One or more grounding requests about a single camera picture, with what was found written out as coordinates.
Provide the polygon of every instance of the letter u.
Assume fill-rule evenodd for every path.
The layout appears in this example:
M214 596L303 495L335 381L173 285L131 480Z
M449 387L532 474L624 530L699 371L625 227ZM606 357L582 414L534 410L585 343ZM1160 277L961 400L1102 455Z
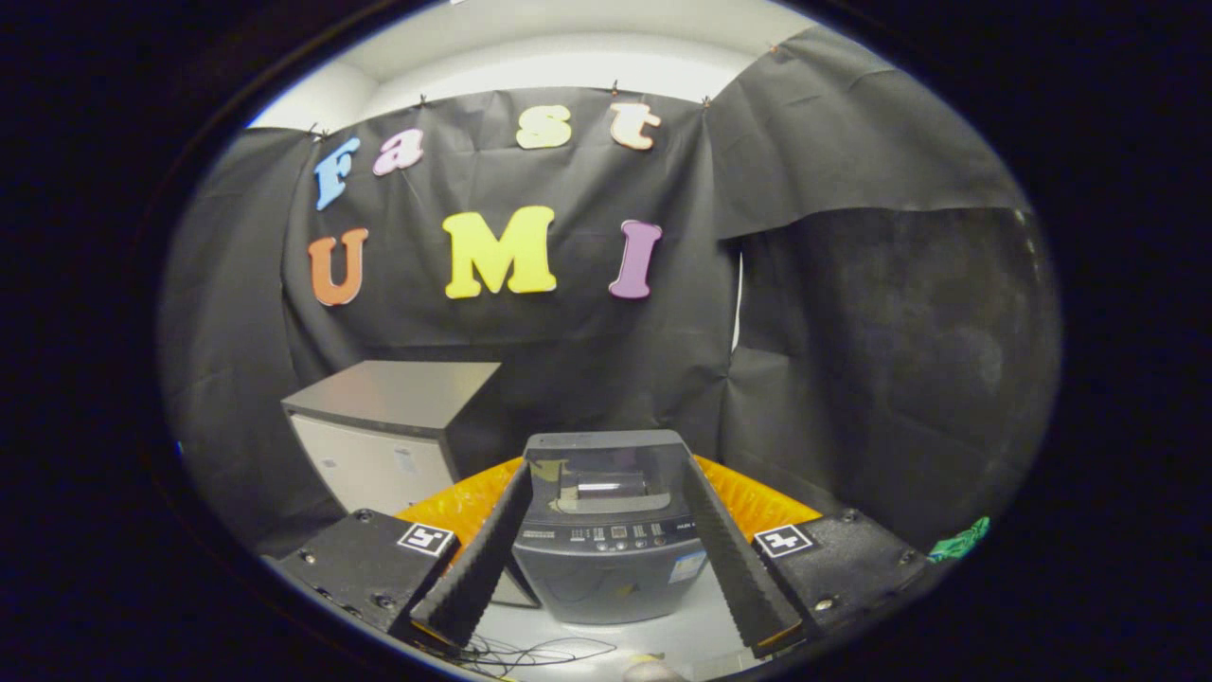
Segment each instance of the letter u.
M325 236L307 247L311 256L311 291L316 300L325 305L344 305L358 296L362 288L362 242L370 234L368 229L359 227L341 236L341 242L345 245L345 281L341 286L332 282L332 250L337 247L337 240Z

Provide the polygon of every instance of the blue foam letter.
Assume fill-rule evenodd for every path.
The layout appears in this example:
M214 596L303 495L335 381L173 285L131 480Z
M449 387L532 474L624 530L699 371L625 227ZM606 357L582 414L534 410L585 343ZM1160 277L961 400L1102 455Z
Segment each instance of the blue foam letter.
M349 155L356 151L361 143L361 139L353 137L315 165L315 179L320 183L320 200L315 202L315 210L322 211L345 190L345 183L341 182L341 178L349 174L349 168L354 165Z

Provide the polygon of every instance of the black curtain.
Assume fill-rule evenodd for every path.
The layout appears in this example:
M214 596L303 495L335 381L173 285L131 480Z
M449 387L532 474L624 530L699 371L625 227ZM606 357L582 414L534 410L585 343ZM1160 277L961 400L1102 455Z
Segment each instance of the black curtain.
M661 118L652 149L611 138L616 102ZM519 115L550 104L570 109L572 138L520 148ZM373 174L378 147L411 127L421 161ZM343 194L318 211L313 168L355 137ZM556 288L447 298L442 220L476 211L499 237L528 205L555 213ZM627 219L663 230L644 299L607 291ZM307 247L354 228L370 230L362 287L325 306ZM343 246L332 263L339 282ZM322 138L247 131L199 189L168 271L162 367L183 455L261 551L339 514L279 401L362 360L499 361L514 426L674 429L922 549L1008 503L1059 366L1047 245L1001 160L904 71L822 27L709 104L553 87Z

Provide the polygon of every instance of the washing machine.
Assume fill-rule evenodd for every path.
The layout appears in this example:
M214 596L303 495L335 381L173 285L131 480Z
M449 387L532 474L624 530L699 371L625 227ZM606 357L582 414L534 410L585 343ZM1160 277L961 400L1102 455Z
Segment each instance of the washing machine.
M525 458L533 499L513 552L543 607L594 625L676 611L707 563L682 497L681 437L541 434Z

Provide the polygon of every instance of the soft gripper pad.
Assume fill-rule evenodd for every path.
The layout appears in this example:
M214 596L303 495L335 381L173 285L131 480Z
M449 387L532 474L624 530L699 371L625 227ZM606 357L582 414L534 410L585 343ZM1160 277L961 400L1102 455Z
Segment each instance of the soft gripper pad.
M451 558L451 564L457 564L463 551L471 545L476 534L484 528L484 523L488 518L488 515L492 514L493 506L501 500L501 494L504 492L505 486L509 486L521 464L521 458L514 458L486 469L417 503L395 515L395 517L402 521L453 531L458 535L459 541L463 543L454 552L454 557ZM787 523L797 523L800 521L807 520L797 518Z
M690 458L685 466L684 494L741 641L760 658L802 640L806 629L813 632L814 624L800 618L766 573L702 468Z
M509 562L532 494L530 465L522 463L464 556L412 609L417 627L446 643L467 646Z
M767 528L821 518L817 510L721 464L698 455L694 462L745 540L753 540L754 533Z

